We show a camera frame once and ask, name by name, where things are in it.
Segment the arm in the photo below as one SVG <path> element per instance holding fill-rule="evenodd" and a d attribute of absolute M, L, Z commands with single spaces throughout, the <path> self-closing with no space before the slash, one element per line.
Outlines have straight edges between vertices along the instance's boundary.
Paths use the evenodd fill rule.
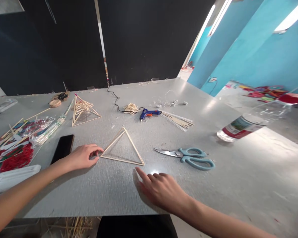
<path fill-rule="evenodd" d="M 175 179 L 164 173 L 146 175 L 140 168 L 143 193 L 156 206 L 172 213 L 197 230 L 217 238 L 271 238 L 275 237 L 252 225 L 220 213 L 187 195 Z"/>
<path fill-rule="evenodd" d="M 96 144 L 82 145 L 70 155 L 62 158 L 43 171 L 24 180 L 0 195 L 0 231 L 15 215 L 51 181 L 69 171 L 89 168 L 96 164 L 99 157 L 89 160 L 90 155 L 98 155 L 103 149 Z"/>

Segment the red bottle cap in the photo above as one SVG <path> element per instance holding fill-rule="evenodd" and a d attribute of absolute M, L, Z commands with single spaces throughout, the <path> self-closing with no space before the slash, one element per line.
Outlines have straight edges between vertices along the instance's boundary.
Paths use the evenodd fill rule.
<path fill-rule="evenodd" d="M 292 93 L 285 94 L 281 96 L 278 100 L 285 103 L 295 104 L 295 103 L 298 103 L 298 94 L 292 94 Z"/>

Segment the wooden triangle frame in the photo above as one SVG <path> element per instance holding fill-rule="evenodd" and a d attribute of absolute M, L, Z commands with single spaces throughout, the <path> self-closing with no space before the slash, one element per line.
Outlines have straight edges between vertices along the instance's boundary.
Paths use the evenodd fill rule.
<path fill-rule="evenodd" d="M 141 163 L 137 163 L 137 162 L 133 162 L 133 161 L 127 161 L 127 160 L 121 160 L 121 159 L 115 159 L 115 158 L 111 158 L 111 157 L 107 157 L 107 156 L 103 156 L 105 154 L 105 152 L 109 149 L 109 147 L 111 147 L 115 141 L 117 141 L 124 133 L 127 134 L 128 138 L 129 138 L 129 141 L 131 142 L 132 146 L 134 147 L 137 155 L 138 155 L 138 158 L 140 159 Z M 117 133 L 117 135 L 114 137 L 114 139 L 112 140 L 112 142 L 109 144 L 109 146 L 104 150 L 104 152 L 102 153 L 102 155 L 100 156 L 102 158 L 106 158 L 106 159 L 112 159 L 112 160 L 117 160 L 117 161 L 121 161 L 121 162 L 125 162 L 125 163 L 130 163 L 130 164 L 136 164 L 136 165 L 141 165 L 141 166 L 144 166 L 145 163 L 143 162 L 138 150 L 136 149 L 128 131 L 125 129 L 125 127 L 122 127 L 121 130 Z"/>
<path fill-rule="evenodd" d="M 97 118 L 93 118 L 93 119 L 91 119 L 91 120 L 89 120 L 89 121 L 85 121 L 85 122 L 81 122 L 81 123 L 79 123 L 79 124 L 76 124 L 75 125 L 75 122 L 77 121 L 77 119 L 79 118 L 79 116 L 82 114 L 82 113 L 85 113 L 85 112 L 83 112 L 83 111 L 80 111 L 80 112 L 77 112 L 77 108 L 76 108 L 76 101 L 77 101 L 77 98 L 79 98 L 85 105 L 87 105 L 88 106 L 88 112 L 89 113 L 94 113 L 95 115 L 97 115 L 97 116 L 99 116 L 99 117 L 97 117 Z M 101 115 L 99 115 L 98 113 L 97 113 L 97 111 L 95 111 L 86 101 L 84 101 L 83 99 L 81 99 L 79 96 L 77 96 L 77 94 L 75 94 L 75 103 L 74 103 L 74 111 L 73 111 L 73 119 L 72 119 L 72 127 L 74 127 L 74 126 L 78 126 L 78 125 L 81 125 L 81 124 L 84 124 L 84 123 L 86 123 L 86 122 L 90 122 L 90 121 L 93 121 L 93 120 L 96 120 L 96 119 L 99 119 L 99 118 L 101 118 L 102 116 Z"/>

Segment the bottle label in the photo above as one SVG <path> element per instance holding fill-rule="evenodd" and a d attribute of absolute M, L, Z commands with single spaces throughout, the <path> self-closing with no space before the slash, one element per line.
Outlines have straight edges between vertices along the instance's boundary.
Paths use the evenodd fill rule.
<path fill-rule="evenodd" d="M 236 120 L 232 121 L 222 130 L 225 134 L 235 139 L 240 139 L 248 134 L 251 134 L 258 129 L 265 127 L 264 125 L 255 124 L 247 121 L 243 116 L 240 116 Z"/>

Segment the scissors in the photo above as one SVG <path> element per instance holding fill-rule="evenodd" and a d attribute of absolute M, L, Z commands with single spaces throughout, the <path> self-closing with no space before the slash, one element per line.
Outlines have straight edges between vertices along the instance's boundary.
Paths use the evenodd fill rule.
<path fill-rule="evenodd" d="M 215 168 L 215 164 L 212 160 L 201 159 L 208 156 L 208 154 L 198 148 L 188 148 L 188 149 L 179 148 L 178 151 L 169 151 L 169 150 L 163 150 L 163 149 L 157 149 L 157 148 L 153 148 L 153 149 L 161 154 L 181 158 L 180 160 L 181 163 L 187 162 L 189 165 L 199 170 L 207 171 Z M 189 151 L 195 151 L 197 152 L 197 154 L 191 154 L 189 153 Z M 194 162 L 205 163 L 205 164 L 209 164 L 210 166 L 204 167 Z"/>

